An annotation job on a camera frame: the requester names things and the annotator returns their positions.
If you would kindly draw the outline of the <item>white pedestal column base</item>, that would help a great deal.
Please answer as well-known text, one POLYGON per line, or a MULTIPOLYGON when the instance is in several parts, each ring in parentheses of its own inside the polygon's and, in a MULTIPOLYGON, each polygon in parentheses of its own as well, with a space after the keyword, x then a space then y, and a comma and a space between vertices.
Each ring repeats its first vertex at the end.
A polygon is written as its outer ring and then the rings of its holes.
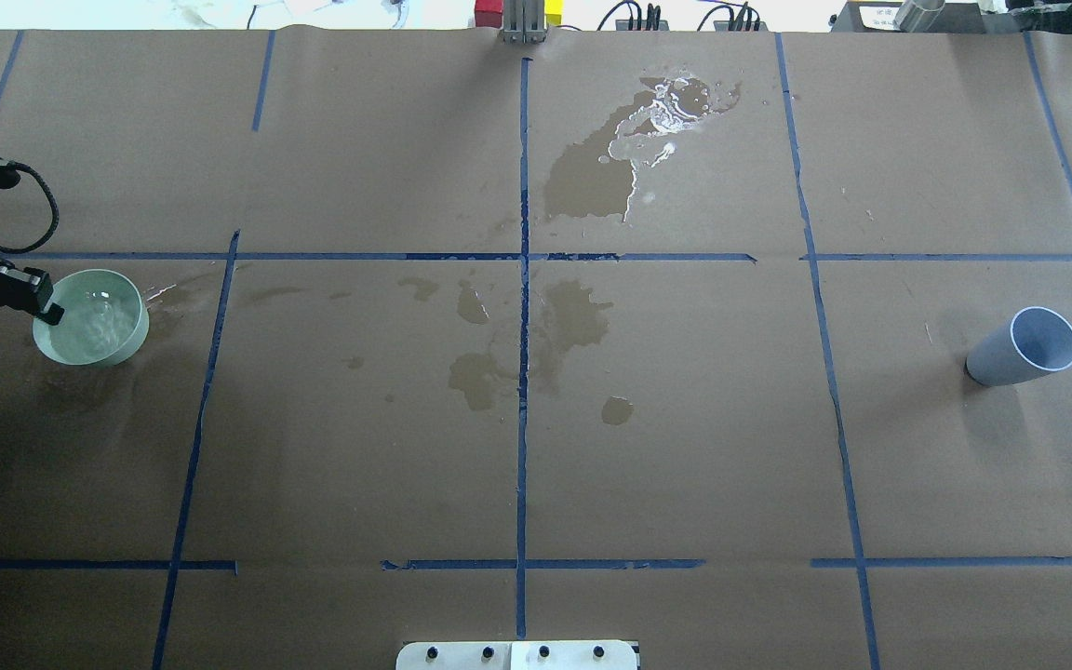
POLYGON ((620 639, 408 643, 394 669, 639 669, 638 645, 620 639))

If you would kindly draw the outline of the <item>aluminium frame post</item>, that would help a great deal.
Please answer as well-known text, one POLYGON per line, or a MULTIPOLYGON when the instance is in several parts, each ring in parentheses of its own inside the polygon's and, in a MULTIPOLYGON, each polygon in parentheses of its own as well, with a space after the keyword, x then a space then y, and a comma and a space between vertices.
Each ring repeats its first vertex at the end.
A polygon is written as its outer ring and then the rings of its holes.
POLYGON ((540 44, 548 35, 544 0, 503 0, 501 38, 509 44, 540 44))

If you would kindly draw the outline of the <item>mint green bowl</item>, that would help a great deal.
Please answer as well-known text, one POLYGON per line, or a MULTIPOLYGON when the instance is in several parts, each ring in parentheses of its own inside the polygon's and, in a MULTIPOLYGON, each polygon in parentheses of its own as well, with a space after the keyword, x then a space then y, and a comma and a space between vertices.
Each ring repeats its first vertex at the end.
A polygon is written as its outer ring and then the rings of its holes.
POLYGON ((63 310, 56 324, 36 318, 33 342, 59 364, 111 368, 135 355, 149 332, 143 294, 126 276, 81 270, 56 281, 48 310, 63 310))

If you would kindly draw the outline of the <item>orange black connector board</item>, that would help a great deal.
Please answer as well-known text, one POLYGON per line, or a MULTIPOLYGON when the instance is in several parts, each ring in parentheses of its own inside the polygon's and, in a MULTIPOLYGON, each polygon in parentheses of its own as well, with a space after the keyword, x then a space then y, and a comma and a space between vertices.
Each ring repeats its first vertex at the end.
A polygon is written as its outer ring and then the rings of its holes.
POLYGON ((637 33, 765 33, 753 1, 607 1, 590 29, 637 33))

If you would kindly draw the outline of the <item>light blue paper cup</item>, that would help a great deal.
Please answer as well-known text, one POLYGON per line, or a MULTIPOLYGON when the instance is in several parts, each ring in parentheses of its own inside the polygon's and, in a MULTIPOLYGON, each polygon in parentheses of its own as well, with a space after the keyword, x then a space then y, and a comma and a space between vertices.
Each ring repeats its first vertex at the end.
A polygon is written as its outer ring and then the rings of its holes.
POLYGON ((1072 368, 1072 323, 1053 309, 1028 306, 969 352, 967 376, 987 387, 1022 384, 1072 368))

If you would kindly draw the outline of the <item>red blue yellow block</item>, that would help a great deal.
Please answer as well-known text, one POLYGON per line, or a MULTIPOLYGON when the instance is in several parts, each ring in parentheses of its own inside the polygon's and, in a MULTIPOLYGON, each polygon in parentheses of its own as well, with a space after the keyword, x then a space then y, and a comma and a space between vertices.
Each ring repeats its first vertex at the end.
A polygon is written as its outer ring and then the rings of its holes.
POLYGON ((473 27, 506 27, 536 21, 536 9, 542 12, 544 26, 554 26, 563 18, 566 1, 474 1, 473 27))

